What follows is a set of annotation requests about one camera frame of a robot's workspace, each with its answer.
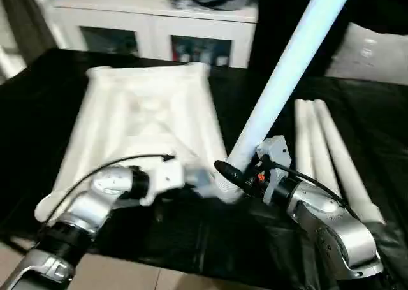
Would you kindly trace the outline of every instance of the light blue tube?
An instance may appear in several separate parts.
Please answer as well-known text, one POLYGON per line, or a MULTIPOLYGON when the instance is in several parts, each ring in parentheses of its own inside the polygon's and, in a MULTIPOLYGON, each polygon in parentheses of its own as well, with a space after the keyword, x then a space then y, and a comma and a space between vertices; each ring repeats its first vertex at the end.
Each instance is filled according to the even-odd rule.
MULTIPOLYGON (((230 164, 241 171, 246 169, 255 154, 256 147, 265 139, 346 1, 310 0, 302 19, 299 21, 228 157, 230 164)), ((219 188, 222 193, 229 194, 231 192, 231 200, 228 200, 227 195, 223 199, 233 201, 233 198, 236 198, 238 188, 221 179, 218 182, 220 182, 219 188)))

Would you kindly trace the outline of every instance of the white pipe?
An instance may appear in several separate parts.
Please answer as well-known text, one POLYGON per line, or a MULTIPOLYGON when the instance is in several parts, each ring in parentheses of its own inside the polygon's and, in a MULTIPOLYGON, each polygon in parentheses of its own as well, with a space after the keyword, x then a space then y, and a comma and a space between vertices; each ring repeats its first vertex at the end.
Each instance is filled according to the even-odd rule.
POLYGON ((315 100, 314 106, 322 123, 330 154, 333 157, 334 165, 350 207, 363 222, 380 222, 385 224, 380 209, 372 203, 365 189, 364 183, 358 174, 326 103, 321 100, 315 100))
POLYGON ((312 150, 310 147, 309 134, 309 113, 307 113, 307 104, 304 100, 295 101, 295 161, 296 170, 306 174, 311 178, 314 177, 314 167, 312 161, 312 150))
MULTIPOLYGON (((288 45, 235 144, 228 162, 244 171, 295 89, 320 44, 347 0, 310 0, 288 45)), ((222 175, 216 179, 225 202, 236 201, 242 192, 222 175)))
POLYGON ((330 159, 329 150, 327 149, 326 140, 324 140, 314 104, 312 101, 306 101, 306 104, 307 113, 309 114, 307 119, 316 180, 341 197, 332 160, 330 159))

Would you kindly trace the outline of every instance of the white cabinet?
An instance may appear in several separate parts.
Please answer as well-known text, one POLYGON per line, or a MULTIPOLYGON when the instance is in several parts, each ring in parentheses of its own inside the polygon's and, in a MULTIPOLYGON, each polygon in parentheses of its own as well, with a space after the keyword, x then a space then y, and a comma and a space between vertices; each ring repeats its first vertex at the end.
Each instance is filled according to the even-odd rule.
POLYGON ((59 8, 70 48, 154 58, 149 16, 116 11, 59 8))
POLYGON ((157 59, 247 66, 254 24, 178 17, 152 21, 157 59))
POLYGON ((257 10, 178 10, 168 0, 58 0, 74 50, 246 68, 257 10))

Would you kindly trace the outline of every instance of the orange component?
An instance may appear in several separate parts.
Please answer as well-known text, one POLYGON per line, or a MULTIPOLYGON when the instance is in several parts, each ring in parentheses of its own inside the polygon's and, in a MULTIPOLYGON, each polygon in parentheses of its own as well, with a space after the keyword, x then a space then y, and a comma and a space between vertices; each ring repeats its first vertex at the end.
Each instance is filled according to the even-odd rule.
POLYGON ((262 174, 262 173, 258 174, 258 178, 259 178, 259 180, 262 181, 262 182, 265 180, 265 176, 264 176, 264 174, 262 174))

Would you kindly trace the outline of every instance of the cabinet door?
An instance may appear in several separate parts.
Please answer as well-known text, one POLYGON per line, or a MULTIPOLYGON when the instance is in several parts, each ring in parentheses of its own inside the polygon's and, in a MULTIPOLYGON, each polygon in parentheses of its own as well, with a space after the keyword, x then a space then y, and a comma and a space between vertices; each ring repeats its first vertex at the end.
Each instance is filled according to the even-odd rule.
POLYGON ((153 17, 155 59, 246 68, 255 24, 153 17))
POLYGON ((59 8, 70 48, 152 58, 147 15, 59 8))

